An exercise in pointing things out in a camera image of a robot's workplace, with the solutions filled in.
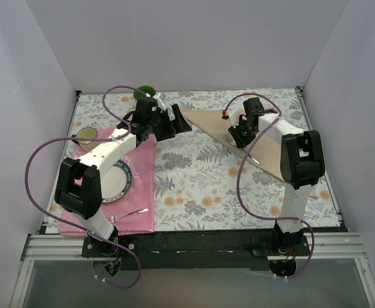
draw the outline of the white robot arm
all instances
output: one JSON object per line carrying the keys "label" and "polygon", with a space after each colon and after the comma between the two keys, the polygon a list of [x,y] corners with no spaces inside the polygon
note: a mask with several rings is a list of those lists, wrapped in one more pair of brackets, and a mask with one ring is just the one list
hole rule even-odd
{"label": "white robot arm", "polygon": [[[223,119],[230,119],[229,133],[238,148],[250,144],[256,134],[277,119],[276,111],[265,110],[259,98],[244,102],[242,109],[228,112]],[[285,193],[280,217],[302,219],[308,196],[318,179],[324,175],[325,165],[321,138],[317,131],[303,131],[283,119],[279,119],[266,134],[281,147],[280,170],[285,184]],[[282,246],[294,245],[303,235],[303,224],[296,220],[277,220]]]}
{"label": "white robot arm", "polygon": [[178,106],[173,105],[172,109],[174,120],[171,121],[160,95],[139,99],[136,110],[125,117],[132,116],[128,136],[115,140],[128,131],[127,126],[121,123],[111,134],[111,142],[100,144],[76,160],[66,158],[61,163],[55,202],[77,217],[86,229],[114,241],[118,231],[100,208],[101,179],[116,161],[147,140],[150,134],[153,133],[159,142],[173,138],[177,133],[191,131]]}

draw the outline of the white plate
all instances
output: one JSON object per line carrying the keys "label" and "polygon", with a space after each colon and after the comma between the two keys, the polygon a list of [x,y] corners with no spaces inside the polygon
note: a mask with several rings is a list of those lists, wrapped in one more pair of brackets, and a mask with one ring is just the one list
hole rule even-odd
{"label": "white plate", "polygon": [[109,203],[123,197],[131,185],[131,170],[129,166],[119,160],[103,176],[101,180],[102,203]]}

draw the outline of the table surface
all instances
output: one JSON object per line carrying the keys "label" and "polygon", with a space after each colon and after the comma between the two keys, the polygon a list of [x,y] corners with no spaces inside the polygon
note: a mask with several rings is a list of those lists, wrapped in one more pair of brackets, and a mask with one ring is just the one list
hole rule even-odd
{"label": "table surface", "polygon": [[[294,89],[254,90],[271,98],[292,125],[307,130],[302,106]],[[166,92],[165,103],[177,103],[180,108],[221,110],[237,94],[251,90]],[[101,104],[102,94],[82,94],[74,114],[71,133],[91,126],[116,126]],[[246,97],[237,100],[242,104]],[[109,94],[107,105],[117,115],[135,108],[131,94]],[[241,228],[271,228],[273,221],[262,221],[247,215],[237,201],[235,190],[241,157],[192,125],[193,132],[159,142],[154,148],[154,229],[220,230]],[[68,143],[69,157],[74,144]],[[284,197],[284,183],[246,164],[241,181],[243,200],[249,209],[261,216],[279,215]],[[308,198],[305,220],[314,227],[339,226],[337,213],[325,178],[315,187],[318,198]],[[60,216],[62,208],[51,207]],[[47,234],[58,233],[58,221],[49,219]]]}

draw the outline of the tan cloth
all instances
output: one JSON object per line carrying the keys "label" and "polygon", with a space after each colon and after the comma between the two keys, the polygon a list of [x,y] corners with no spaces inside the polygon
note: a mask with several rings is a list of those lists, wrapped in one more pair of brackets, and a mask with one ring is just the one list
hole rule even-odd
{"label": "tan cloth", "polygon": [[[230,151],[243,158],[245,155],[244,151],[232,146],[225,138],[225,134],[228,132],[228,128],[231,126],[231,122],[223,120],[221,118],[221,112],[222,110],[214,111],[181,109],[181,113],[186,119],[207,133],[210,137],[220,142]],[[257,168],[260,168],[268,174],[283,181],[281,171],[279,170],[280,152],[281,150],[279,145],[269,136],[264,135],[260,138],[251,151],[251,155],[260,163],[256,164],[256,162],[250,158],[248,158],[247,161]],[[315,191],[312,191],[310,196],[317,198]]]}

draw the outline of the pink cloth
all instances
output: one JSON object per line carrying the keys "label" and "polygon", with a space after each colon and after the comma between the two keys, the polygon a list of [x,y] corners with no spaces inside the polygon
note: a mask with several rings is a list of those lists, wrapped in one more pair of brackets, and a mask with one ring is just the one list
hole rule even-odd
{"label": "pink cloth", "polygon": [[[97,130],[98,137],[107,138],[114,128]],[[75,145],[72,158],[84,155],[85,152]],[[130,167],[133,179],[129,191],[117,201],[103,203],[102,211],[106,216],[124,215],[138,209],[149,211],[130,215],[120,219],[113,225],[119,234],[138,234],[154,231],[154,136],[143,142],[138,148],[121,158]],[[69,212],[63,211],[62,218],[80,225],[80,222]],[[69,236],[83,236],[86,233],[78,228],[60,223],[59,233]]]}

